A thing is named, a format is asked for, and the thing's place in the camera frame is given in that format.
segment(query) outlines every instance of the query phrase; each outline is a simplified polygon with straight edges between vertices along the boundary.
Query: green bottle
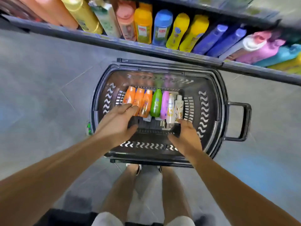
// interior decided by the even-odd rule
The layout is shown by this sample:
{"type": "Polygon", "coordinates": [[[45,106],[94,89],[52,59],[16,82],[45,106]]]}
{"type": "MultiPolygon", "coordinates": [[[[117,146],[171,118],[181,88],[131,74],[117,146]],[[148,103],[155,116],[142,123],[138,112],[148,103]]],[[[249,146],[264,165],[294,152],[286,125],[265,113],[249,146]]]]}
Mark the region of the green bottle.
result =
{"type": "Polygon", "coordinates": [[[162,91],[160,89],[157,89],[153,94],[153,98],[151,101],[150,115],[152,117],[160,116],[161,104],[162,104],[162,91]]]}

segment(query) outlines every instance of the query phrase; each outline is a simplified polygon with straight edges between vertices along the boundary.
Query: hand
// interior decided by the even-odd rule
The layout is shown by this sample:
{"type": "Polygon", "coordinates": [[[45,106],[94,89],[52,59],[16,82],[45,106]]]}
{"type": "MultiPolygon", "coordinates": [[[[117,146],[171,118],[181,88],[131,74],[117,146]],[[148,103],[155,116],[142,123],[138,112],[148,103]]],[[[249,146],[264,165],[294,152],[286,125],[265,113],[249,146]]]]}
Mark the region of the hand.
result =
{"type": "Polygon", "coordinates": [[[185,157],[191,156],[195,151],[202,152],[203,149],[200,138],[192,123],[186,120],[179,120],[179,123],[181,124],[180,137],[177,138],[173,134],[169,134],[168,139],[171,143],[185,157]]]}
{"type": "Polygon", "coordinates": [[[132,104],[115,106],[102,118],[93,137],[108,143],[108,150],[129,140],[138,128],[133,125],[128,129],[129,120],[137,110],[138,106],[132,104]]]}

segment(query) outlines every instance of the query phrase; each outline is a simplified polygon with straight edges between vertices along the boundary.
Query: purple bottle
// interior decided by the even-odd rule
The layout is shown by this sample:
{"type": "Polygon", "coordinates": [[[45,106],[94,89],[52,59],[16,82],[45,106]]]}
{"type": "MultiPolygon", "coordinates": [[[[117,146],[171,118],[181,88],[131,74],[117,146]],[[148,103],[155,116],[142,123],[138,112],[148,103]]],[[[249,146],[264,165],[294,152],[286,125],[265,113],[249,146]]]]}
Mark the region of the purple bottle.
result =
{"type": "Polygon", "coordinates": [[[208,56],[218,57],[223,54],[226,50],[232,47],[236,42],[242,39],[246,35],[246,30],[237,29],[234,33],[227,36],[226,39],[221,41],[220,43],[216,43],[213,48],[207,52],[208,56]]]}
{"type": "Polygon", "coordinates": [[[162,95],[162,104],[161,104],[161,112],[160,112],[161,119],[166,119],[167,117],[168,98],[169,98],[169,92],[164,91],[162,95]]]}
{"type": "Polygon", "coordinates": [[[204,39],[202,39],[192,50],[195,54],[203,55],[218,41],[228,29],[228,26],[219,24],[204,39]]]}
{"type": "Polygon", "coordinates": [[[267,42],[262,48],[240,56],[236,59],[237,62],[253,64],[260,60],[269,58],[277,54],[279,47],[285,44],[285,40],[277,39],[273,42],[267,42]]]}

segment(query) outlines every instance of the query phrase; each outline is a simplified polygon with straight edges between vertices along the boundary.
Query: person's right arm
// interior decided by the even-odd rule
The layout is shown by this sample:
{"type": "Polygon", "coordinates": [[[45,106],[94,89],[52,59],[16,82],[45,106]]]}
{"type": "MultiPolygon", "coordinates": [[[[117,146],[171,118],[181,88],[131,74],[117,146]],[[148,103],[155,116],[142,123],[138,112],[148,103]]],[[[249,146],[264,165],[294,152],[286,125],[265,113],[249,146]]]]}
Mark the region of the person's right arm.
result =
{"type": "Polygon", "coordinates": [[[169,140],[197,170],[232,226],[301,226],[299,221],[204,153],[190,121],[181,120],[180,123],[180,137],[170,134],[169,140]]]}

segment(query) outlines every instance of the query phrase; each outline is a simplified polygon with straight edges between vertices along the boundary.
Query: forearm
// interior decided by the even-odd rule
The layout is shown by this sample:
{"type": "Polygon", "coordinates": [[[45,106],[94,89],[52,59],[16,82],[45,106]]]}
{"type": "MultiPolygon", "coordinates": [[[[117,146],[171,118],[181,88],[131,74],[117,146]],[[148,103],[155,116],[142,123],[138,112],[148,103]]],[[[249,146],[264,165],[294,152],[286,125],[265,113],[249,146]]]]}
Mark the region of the forearm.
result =
{"type": "Polygon", "coordinates": [[[89,137],[0,181],[1,225],[35,224],[73,181],[108,150],[105,141],[96,142],[89,137]]]}
{"type": "Polygon", "coordinates": [[[223,169],[207,154],[194,152],[188,159],[232,226],[301,225],[283,209],[223,169]]]}

